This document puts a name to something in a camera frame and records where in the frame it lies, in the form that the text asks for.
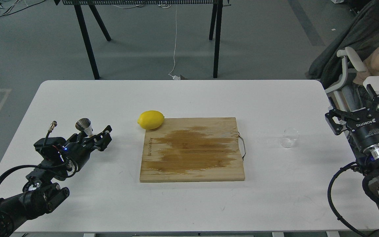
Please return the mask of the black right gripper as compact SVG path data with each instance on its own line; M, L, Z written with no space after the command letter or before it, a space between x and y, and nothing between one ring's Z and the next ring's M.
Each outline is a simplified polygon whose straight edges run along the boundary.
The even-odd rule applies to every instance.
M364 119L356 120L354 114L339 109L331 109L325 114L325 120L333 133L340 135L349 131L358 150L363 154L369 153L372 147L379 145L379 115L375 115L379 106L379 94L371 84L366 88L373 100Z

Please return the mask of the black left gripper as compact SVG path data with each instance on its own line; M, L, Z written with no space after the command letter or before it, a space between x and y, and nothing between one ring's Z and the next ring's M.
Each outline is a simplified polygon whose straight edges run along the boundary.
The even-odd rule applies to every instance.
M50 167L57 176L73 176L81 170L90 159L93 150L104 151L112 141L110 132L112 127L107 125L99 134L93 135L91 140L86 139L86 133L71 135L64 138L49 138L46 141L46 158Z

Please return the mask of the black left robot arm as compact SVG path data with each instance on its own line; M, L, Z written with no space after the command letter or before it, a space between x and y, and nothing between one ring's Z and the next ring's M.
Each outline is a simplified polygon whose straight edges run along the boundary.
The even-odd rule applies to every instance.
M33 168L27 176L22 192L10 198L0 198L0 237L9 237L28 220L50 214L65 201L70 190L60 187L57 181L64 181L81 171L94 150L104 151L110 144L112 128L108 125L102 132L93 133L87 118L75 124L78 133L68 139L50 137L57 126L53 121L44 138L34 143L34 148L43 160L38 165L20 165L10 168L0 176L0 185L15 171Z

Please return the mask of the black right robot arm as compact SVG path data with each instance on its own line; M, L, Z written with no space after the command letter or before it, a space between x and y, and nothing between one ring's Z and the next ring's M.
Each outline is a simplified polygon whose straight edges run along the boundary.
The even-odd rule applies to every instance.
M354 228L337 211L332 201L331 191L336 178L341 173L347 170L357 171L364 177L362 181L364 193L379 205L379 94L370 84L366 88L373 96L370 107L354 112L332 109L325 114L325 120L333 133L340 135L347 131L353 140L354 147L361 154L355 162L345 165L336 172L327 190L328 203L337 219L361 236L364 236L364 233Z

